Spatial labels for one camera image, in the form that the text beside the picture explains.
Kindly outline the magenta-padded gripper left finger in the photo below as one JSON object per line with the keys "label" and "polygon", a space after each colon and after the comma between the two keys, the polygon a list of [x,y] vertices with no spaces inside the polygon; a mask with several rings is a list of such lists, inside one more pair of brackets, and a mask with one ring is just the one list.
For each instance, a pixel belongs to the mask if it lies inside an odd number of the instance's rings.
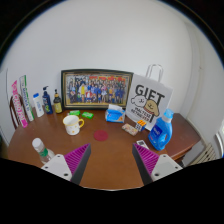
{"label": "magenta-padded gripper left finger", "polygon": [[91,145],[85,144],[66,155],[55,155],[42,169],[79,185],[90,154]]}

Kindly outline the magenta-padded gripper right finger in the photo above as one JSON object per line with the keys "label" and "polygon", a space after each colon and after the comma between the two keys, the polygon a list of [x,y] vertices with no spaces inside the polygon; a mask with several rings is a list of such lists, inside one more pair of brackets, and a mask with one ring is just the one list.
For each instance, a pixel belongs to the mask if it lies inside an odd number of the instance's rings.
{"label": "magenta-padded gripper right finger", "polygon": [[182,167],[167,154],[158,155],[137,143],[134,143],[132,146],[132,154],[135,158],[144,185],[182,169]]}

